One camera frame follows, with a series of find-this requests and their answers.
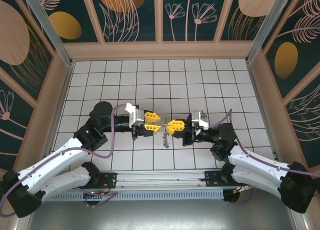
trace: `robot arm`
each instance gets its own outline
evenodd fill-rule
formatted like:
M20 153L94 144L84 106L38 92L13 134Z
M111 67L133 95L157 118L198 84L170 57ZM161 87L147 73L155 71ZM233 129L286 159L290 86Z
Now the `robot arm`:
M18 173L11 170L3 176L5 192L22 181L7 197L19 218L31 214L46 199L57 193L75 187L94 186L100 181L101 173L92 162L83 163L82 166L71 172L56 175L88 154L79 149L68 149L84 148L95 151L108 141L104 132L111 132L112 109L108 102L98 103L89 114L87 122L58 150ZM128 116L114 116L115 132L131 132L132 139L135 140L138 136L153 136L161 128L147 124L160 121L157 114L141 110L139 106L131 104L127 104L125 109L129 113Z
M166 129L173 137L182 138L183 146L213 143L210 149L213 156L225 162L221 178L226 183L236 181L263 189L280 198L290 209L306 212L317 187L311 176L290 172L307 172L302 164L280 163L246 150L235 142L237 136L232 124L210 127L198 111L193 111L186 120L172 120Z

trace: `white tile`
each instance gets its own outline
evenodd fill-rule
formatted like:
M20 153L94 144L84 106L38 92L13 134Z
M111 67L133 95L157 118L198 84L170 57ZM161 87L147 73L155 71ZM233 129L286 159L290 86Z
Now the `white tile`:
M217 70L232 70L229 59L216 59L215 64Z
M135 105L136 104L136 100L135 99L119 99L118 100L118 105L127 104L127 103ZM129 113L125 110L125 108L119 108L116 111L116 114L118 114L118 115L129 115Z
M154 77L152 72L143 72L137 74L136 84L153 84Z
M202 84L202 75L200 71L186 72L186 82L188 84Z
M226 163L224 161L215 160L216 168L221 169Z
M119 99L135 99L136 98L135 85L121 85L119 90Z
M171 84L186 84L186 73L185 72L170 72L170 83Z
M249 129L253 147L267 147L270 142L265 129Z
M81 115L89 115L91 111L93 111L96 104L98 104L100 100L85 100L83 101Z
M133 151L114 151L112 157L112 171L131 170Z
M202 71L202 78L204 84L219 84L217 71Z
M204 98L193 98L189 99L190 111L203 111L207 114L207 103Z
M170 99L154 99L153 109L157 114L170 114L171 113L171 100Z
M92 61L90 73L104 73L106 70L106 61Z
M153 97L155 99L170 98L170 85L154 85L153 88Z
M106 72L121 72L121 60L108 60L106 62L105 71Z
M153 71L152 60L138 60L138 72Z
M82 101L66 101L63 115L80 115Z
M236 129L235 134L245 148L252 147L249 131L247 129Z
M170 59L169 60L170 71L184 71L185 62L183 59Z
M172 113L184 114L189 113L188 99L175 99L171 102Z
M204 98L205 90L203 84L188 84L188 97L189 98Z
M194 169L195 157L193 149L174 150L174 167L175 169Z
M207 98L206 105L209 113L225 113L224 100L222 98Z
M254 152L259 154L267 159L275 160L274 154L272 152L271 147L255 147Z
M77 159L75 162L73 162L70 165L70 171L77 169L80 167L83 163L91 162L92 155L91 154L85 154L81 158Z
M114 139L115 150L132 150L134 141L132 140L131 132L116 133Z
M186 71L199 71L200 61L198 59L185 59L185 70Z
M217 122L219 122L221 119L223 119L226 116L226 114L223 113L214 113L214 114L209 114L209 122L210 125L213 125Z
M94 100L101 99L102 86L87 86L85 89L84 99Z
M153 146L154 146L154 139L152 136L149 136L149 137L139 136L133 142L133 149L134 150L152 149Z
M133 152L133 170L152 170L153 169L153 151L141 150Z
M243 110L245 112L259 112L258 102L255 97L242 97L241 98Z
M223 97L238 97L238 89L236 84L221 84Z
M91 61L77 61L74 67L74 73L89 73Z
M201 70L217 70L214 59L201 59Z
M172 120L171 114L158 114L158 116L161 118L161 121L156 122L154 124L162 126L160 131L164 131L165 128L163 127L163 125L167 124L168 122L170 122Z
M110 151L95 151L95 153L103 155L103 156L107 156L110 153ZM110 171L111 170L111 161L112 161L112 156L107 159L102 159L102 158L98 158L96 156L92 156L93 164L96 165L100 171Z
M136 84L137 73L121 73L120 85Z
M231 59L233 70L247 70L246 61L244 59Z
M153 84L169 84L169 72L154 72Z
M259 112L257 113L244 113L245 119L249 129L263 129L265 128L264 121Z
M166 148L164 146L163 136L164 136L164 131L158 132L156 135L154 135L154 137L153 137L153 149L173 149L174 148L173 137L171 135L168 135L167 141L168 141L169 148Z
M237 84L240 97L255 97L255 91L252 84Z
M105 73L103 85L119 85L120 73Z
M124 60L122 61L121 72L136 72L137 60Z
M153 98L153 86L152 85L137 85L136 86L136 98L137 99L152 99Z
M137 99L136 104L139 105L140 109L153 111L154 110L154 100L153 99Z
M103 85L104 84L104 73L93 73L89 74L87 85Z
M232 114L232 125L234 129L247 129L246 118L243 113Z
M153 71L169 71L169 62L166 59L153 61Z
M216 161L209 149L195 149L195 167L197 169L215 169Z
M235 76L233 71L218 71L220 83L235 83Z
M102 90L102 99L118 99L119 86L104 86Z
M186 84L171 84L170 91L171 91L171 98L187 98L187 85Z
M154 150L153 154L155 170L174 169L173 150Z
M70 86L86 86L88 74L73 74Z
M88 119L89 119L89 115L80 116L77 130L78 130L79 128L81 128L83 125L85 125L85 123L88 121Z
M59 127L59 133L74 133L77 131L80 116L63 116Z
M193 144L187 145L187 146L183 146L182 138L181 139L177 139L177 138L173 137L172 139L173 139L173 149L191 149L191 148L194 147Z
M232 113L243 112L240 98L223 98L225 110L229 112L232 109Z
M204 84L205 97L222 97L221 87L219 84Z
M55 151L55 150L61 148L70 138L72 138L74 136L74 132L72 132L72 133L58 133L56 136L53 150Z
M251 83L248 71L234 71L234 76L237 83Z

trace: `floral wall pattern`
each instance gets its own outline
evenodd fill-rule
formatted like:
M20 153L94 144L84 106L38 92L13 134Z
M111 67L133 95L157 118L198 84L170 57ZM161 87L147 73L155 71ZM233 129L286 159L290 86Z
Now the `floral wall pattern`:
M16 161L33 108L0 80L0 171Z
M15 0L0 0L0 67L37 100L52 55Z
M155 41L155 0L93 0L105 42Z
M320 75L286 109L309 168L320 165Z
M320 0L299 0L266 53L282 97L320 61Z
M213 40L224 0L163 0L163 40Z
M253 40L274 0L233 0L221 40Z

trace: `white tiled floor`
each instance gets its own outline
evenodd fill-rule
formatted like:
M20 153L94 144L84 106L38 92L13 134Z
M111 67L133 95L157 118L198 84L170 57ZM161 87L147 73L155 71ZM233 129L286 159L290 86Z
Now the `white tiled floor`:
M203 110L210 124L222 119L232 108L232 121L241 143L267 158L273 153L260 114L255 92L243 59L178 59L77 62L55 138L54 150L73 136L89 117L94 105L108 101L112 106L138 104L154 111L162 125L185 119L192 110ZM119 110L117 114L126 114ZM212 144L182 146L181 139L163 132L132 141L131 133L116 133L114 154L109 159L86 156L70 166L74 169L93 161L102 171L171 170L221 168L209 149ZM111 142L98 153L107 155Z

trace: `black bracket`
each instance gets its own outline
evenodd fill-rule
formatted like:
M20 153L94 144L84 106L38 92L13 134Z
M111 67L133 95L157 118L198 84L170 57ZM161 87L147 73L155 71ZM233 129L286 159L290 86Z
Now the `black bracket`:
M221 177L220 170L215 171L205 171L204 179L201 179L202 182L205 182L207 187L230 187L230 186L239 186L241 184L232 180L229 182L225 182Z

